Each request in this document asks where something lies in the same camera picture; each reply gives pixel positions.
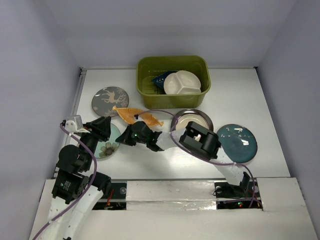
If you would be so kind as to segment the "light green flower plate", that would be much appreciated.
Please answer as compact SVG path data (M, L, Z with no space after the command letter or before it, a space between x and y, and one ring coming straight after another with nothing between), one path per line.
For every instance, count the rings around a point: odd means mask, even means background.
M113 124L110 124L110 137L108 141L99 141L94 152L97 159L106 159L112 156L119 148L120 144L116 139L121 135L120 130Z

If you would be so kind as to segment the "orange leaf shaped dish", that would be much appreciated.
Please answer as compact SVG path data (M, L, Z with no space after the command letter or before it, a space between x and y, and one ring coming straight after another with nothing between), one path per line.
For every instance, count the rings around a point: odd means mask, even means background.
M164 122L159 121L155 116L149 112L145 112L139 108L131 107L116 107L112 109L118 113L118 115L129 125L133 125L138 119L142 119L148 127L163 126Z

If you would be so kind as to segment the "grey deer pattern plate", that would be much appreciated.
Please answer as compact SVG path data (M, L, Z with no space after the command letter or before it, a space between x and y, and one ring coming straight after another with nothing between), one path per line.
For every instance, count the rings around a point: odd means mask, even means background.
M99 90L92 98L91 107L100 117L115 117L118 115L116 108L129 106L129 95L127 92L116 86L109 86Z

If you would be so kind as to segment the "brown rimmed cream plate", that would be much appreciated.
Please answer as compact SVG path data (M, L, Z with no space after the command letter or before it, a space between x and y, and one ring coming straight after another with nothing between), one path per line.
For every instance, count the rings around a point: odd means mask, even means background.
M175 113L171 120L170 131L182 132L189 122L195 122L212 132L214 131L211 118L205 112L195 108L186 108Z

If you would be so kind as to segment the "dark blue shell dish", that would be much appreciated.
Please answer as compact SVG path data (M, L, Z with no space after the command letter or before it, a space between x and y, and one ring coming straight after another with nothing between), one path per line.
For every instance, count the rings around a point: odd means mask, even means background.
M160 89L164 90L164 83L165 83L165 80L166 78L172 74L172 73L176 73L175 70L169 70L169 71L166 71L156 77L154 77L151 81Z

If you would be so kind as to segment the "white three-section divided plate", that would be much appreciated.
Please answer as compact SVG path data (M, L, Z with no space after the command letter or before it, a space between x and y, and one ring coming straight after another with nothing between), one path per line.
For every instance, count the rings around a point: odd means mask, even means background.
M201 93L200 79L192 72L180 70L169 74L163 84L166 95L185 95Z

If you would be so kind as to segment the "teal round floral plate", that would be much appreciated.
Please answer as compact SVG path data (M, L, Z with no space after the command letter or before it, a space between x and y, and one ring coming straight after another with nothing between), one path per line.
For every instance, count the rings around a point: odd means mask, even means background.
M250 162L258 152L258 143L254 134L246 127L238 124L226 124L216 134L224 152L236 163Z

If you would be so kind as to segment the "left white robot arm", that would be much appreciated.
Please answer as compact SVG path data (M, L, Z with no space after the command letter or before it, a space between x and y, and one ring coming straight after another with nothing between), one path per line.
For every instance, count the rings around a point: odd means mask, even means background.
M47 223L35 240L75 240L95 204L111 192L111 178L97 171L98 142L111 136L111 118L82 122L80 115L63 120L60 129L78 144L65 145L58 154L57 176Z

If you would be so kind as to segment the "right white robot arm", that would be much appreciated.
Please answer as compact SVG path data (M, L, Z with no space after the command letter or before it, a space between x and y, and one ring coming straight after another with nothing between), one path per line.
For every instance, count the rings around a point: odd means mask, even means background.
M119 144L135 146L144 144L153 152L179 147L186 153L214 165L230 185L235 196L242 196L249 189L249 171L232 161L213 131L190 121L185 128L171 132L153 131L143 121L129 124L115 140Z

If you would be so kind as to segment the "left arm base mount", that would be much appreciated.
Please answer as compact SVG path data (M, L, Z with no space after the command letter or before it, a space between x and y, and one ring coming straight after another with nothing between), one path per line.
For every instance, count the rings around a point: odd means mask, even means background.
M93 210L126 210L127 182L112 182L109 195L103 196Z

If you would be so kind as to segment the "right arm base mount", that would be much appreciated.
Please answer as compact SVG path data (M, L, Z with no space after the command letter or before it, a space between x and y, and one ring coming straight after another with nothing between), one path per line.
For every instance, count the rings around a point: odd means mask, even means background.
M258 181L250 179L247 173L239 186L226 181L215 182L212 195L218 210L263 209Z

